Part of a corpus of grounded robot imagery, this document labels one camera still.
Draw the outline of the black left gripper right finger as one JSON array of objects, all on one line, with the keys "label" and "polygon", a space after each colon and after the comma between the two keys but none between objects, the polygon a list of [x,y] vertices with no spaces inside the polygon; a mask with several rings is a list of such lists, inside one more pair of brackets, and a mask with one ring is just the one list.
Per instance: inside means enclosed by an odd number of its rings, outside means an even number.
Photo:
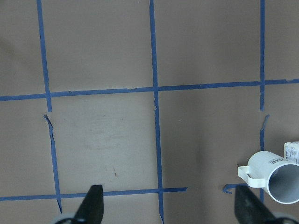
[{"label": "black left gripper right finger", "polygon": [[275,224],[275,216],[245,185],[235,189],[235,217],[240,224]]}]

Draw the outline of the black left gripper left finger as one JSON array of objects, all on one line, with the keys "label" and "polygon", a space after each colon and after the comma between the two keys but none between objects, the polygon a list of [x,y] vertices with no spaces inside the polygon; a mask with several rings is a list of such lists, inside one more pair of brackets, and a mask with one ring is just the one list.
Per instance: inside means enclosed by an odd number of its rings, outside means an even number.
[{"label": "black left gripper left finger", "polygon": [[100,224],[103,219],[103,186],[92,185],[73,218],[75,224]]}]

